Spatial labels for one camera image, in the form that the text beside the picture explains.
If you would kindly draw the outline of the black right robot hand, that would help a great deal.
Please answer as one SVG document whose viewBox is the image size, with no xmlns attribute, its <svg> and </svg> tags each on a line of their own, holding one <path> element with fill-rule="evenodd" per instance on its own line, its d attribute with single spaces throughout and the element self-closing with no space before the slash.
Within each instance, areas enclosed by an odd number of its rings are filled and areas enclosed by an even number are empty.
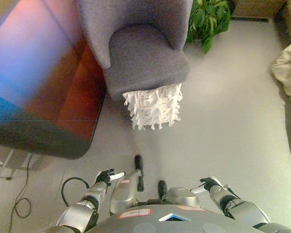
<svg viewBox="0 0 291 233">
<path fill-rule="evenodd" d="M 207 178 L 200 179 L 201 185 L 198 187 L 192 188 L 190 191 L 194 194 L 199 194 L 205 191 L 210 191 L 210 189 L 213 186 L 220 186 L 223 187 L 223 185 L 220 183 L 219 180 L 217 180 L 214 176 L 210 176 Z"/>
</svg>

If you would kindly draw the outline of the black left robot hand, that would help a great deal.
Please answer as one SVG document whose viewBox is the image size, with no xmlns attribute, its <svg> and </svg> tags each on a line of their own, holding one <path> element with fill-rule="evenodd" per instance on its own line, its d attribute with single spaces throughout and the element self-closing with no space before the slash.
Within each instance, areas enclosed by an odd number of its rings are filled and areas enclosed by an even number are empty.
<svg viewBox="0 0 291 233">
<path fill-rule="evenodd" d="M 123 178 L 124 176 L 125 172 L 116 173 L 115 170 L 111 168 L 105 171 L 100 171 L 96 176 L 95 183 L 104 182 L 107 186 L 110 186 L 112 181 Z"/>
</svg>

